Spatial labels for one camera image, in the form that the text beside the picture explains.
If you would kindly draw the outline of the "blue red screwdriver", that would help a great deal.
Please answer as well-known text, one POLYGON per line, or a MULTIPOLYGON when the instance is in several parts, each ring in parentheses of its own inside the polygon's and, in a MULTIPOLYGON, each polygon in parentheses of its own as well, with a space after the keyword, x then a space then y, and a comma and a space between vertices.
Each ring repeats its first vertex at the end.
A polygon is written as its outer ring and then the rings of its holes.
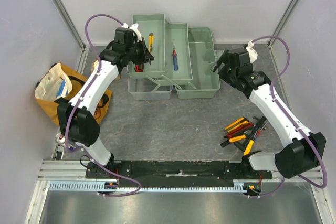
POLYGON ((177 53, 176 53, 176 50, 175 50, 175 44, 174 42, 172 42, 172 45, 173 45, 173 53, 172 53, 172 57, 173 57, 173 68, 174 68, 174 71, 178 71, 178 60, 177 60, 177 53))

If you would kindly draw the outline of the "yellow black utility knife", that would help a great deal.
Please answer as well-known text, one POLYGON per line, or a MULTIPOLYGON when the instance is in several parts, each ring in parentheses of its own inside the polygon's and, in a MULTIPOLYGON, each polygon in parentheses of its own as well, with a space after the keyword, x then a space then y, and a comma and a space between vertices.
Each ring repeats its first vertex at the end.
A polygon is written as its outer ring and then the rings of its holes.
POLYGON ((244 123, 249 123, 249 120, 245 117, 241 117, 238 120, 236 120, 235 122, 231 123, 230 125, 225 127, 225 132, 229 132, 233 129, 236 129, 237 127, 239 127, 241 124, 244 123))

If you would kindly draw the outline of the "red black utility knife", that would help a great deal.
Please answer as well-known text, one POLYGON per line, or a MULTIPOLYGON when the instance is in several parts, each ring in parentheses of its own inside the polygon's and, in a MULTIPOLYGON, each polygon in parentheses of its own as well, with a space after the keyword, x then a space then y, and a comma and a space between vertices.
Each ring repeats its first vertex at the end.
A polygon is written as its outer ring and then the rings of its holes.
POLYGON ((135 72, 143 72, 144 71, 144 64, 135 65, 134 71, 135 72))

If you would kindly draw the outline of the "black handled tool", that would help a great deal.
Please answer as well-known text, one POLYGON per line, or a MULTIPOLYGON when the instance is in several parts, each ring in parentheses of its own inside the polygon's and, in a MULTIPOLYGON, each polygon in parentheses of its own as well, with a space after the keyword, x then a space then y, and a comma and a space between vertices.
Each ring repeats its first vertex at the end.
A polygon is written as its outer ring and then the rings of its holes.
POLYGON ((224 142, 221 143, 221 147, 225 148, 226 146, 230 145, 230 144, 234 144, 239 150, 241 150, 242 152, 245 151, 246 146, 244 144, 241 143, 241 140, 226 140, 224 142))

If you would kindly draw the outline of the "red handled screwdriver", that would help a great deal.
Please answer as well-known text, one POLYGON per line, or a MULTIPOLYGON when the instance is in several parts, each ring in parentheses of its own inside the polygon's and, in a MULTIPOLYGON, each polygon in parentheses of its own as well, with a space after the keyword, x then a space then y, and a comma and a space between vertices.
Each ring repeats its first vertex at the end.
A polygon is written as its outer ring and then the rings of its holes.
POLYGON ((253 128, 254 128, 253 122, 243 124, 242 126, 239 126, 238 128, 228 132, 225 138, 229 139, 232 137, 243 135, 245 132, 252 130, 253 128))

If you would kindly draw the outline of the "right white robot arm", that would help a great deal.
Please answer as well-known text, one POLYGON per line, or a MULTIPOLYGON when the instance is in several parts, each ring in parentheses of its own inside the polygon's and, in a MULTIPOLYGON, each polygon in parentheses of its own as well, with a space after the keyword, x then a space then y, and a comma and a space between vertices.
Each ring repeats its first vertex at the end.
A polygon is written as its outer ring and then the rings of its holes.
POLYGON ((278 153, 255 151, 245 155, 245 162, 240 166, 245 178, 254 178, 260 170, 276 171, 284 178, 293 178, 320 166, 326 138, 304 126, 271 88, 267 75, 253 70, 247 49, 224 51, 211 70, 242 92, 263 113, 283 145, 278 153))

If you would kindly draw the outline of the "green clear-lid toolbox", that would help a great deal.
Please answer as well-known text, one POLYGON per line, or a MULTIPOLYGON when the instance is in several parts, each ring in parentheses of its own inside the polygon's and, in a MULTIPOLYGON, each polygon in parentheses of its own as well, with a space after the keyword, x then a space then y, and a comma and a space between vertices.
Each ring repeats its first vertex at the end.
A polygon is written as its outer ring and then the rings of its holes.
POLYGON ((149 34, 154 33, 154 61, 135 72, 135 64, 127 66, 128 92, 135 100, 167 100, 172 90, 180 99, 210 99, 220 89, 211 65, 217 60, 212 32, 208 27, 191 27, 187 23, 171 23, 164 14, 133 15, 133 22, 149 48, 149 34), (178 71, 173 68, 173 45, 178 71))

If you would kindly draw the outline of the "orange handled screwdriver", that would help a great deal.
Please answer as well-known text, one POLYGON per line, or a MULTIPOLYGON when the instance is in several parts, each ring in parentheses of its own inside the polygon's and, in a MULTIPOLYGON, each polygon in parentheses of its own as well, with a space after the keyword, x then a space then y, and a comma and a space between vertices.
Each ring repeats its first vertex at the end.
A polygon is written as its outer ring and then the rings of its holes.
POLYGON ((241 141, 241 140, 246 139, 246 137, 247 137, 246 134, 239 135, 239 136, 235 136, 235 137, 231 137, 231 138, 229 139, 229 142, 230 142, 230 143, 238 142, 238 141, 241 141))

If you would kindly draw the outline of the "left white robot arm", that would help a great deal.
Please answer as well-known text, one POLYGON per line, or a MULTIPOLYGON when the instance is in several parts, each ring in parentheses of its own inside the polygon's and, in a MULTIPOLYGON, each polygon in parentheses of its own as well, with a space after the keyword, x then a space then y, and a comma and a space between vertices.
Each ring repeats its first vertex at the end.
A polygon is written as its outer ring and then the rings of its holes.
POLYGON ((76 148, 87 152, 98 163, 97 172, 104 178, 115 174, 113 156, 100 139, 100 126, 94 118, 98 103, 105 91, 130 62, 140 65, 150 63, 150 54, 137 23, 123 25, 115 31, 114 40, 99 54, 98 65, 80 91, 57 108, 59 126, 65 143, 74 142, 76 148))

